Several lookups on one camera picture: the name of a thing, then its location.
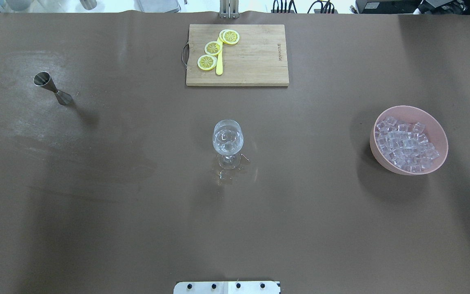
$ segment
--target bowl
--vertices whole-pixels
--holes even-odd
[[[408,123],[420,122],[426,125],[426,128],[423,132],[426,134],[427,138],[429,139],[429,142],[433,143],[435,149],[440,153],[440,157],[435,158],[433,160],[432,166],[429,167],[429,169],[425,169],[421,173],[411,173],[400,169],[399,167],[391,163],[386,157],[384,157],[384,155],[380,151],[380,148],[378,147],[377,140],[375,140],[375,127],[377,123],[383,121],[387,116],[392,116],[395,119],[407,121]],[[425,175],[436,171],[446,161],[447,153],[449,152],[449,143],[447,142],[447,136],[440,123],[438,123],[438,121],[432,115],[421,110],[420,108],[406,105],[391,107],[382,112],[382,114],[377,117],[377,120],[373,125],[373,129],[371,130],[371,136],[369,137],[369,145],[371,146],[371,152],[373,152],[373,156],[375,156],[376,160],[383,167],[392,171],[393,173],[410,176]]]

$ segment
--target wine glass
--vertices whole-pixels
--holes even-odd
[[[244,136],[239,123],[224,119],[213,130],[213,147],[217,151],[219,165],[223,169],[235,169],[240,163],[239,151],[244,145]]]

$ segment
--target metal handle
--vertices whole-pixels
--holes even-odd
[[[182,48],[182,55],[181,55],[181,60],[182,60],[182,63],[184,63],[184,67],[188,68],[188,63],[184,61],[184,51],[186,47],[188,47],[188,58],[190,58],[190,42],[189,41],[186,42],[186,45],[184,45],[184,47]]]

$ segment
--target jigger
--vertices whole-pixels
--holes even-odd
[[[58,102],[61,105],[67,105],[72,102],[71,95],[60,91],[57,87],[55,87],[54,81],[52,80],[50,74],[47,72],[40,72],[35,75],[34,85],[43,89],[47,89],[48,91],[54,92],[55,98],[58,99]]]

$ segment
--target cutting board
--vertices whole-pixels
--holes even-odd
[[[197,60],[204,46],[216,41],[219,32],[239,32],[236,45],[223,45],[224,73],[203,71]],[[288,86],[286,31],[282,24],[191,24],[188,38],[190,57],[186,69],[188,86]]]

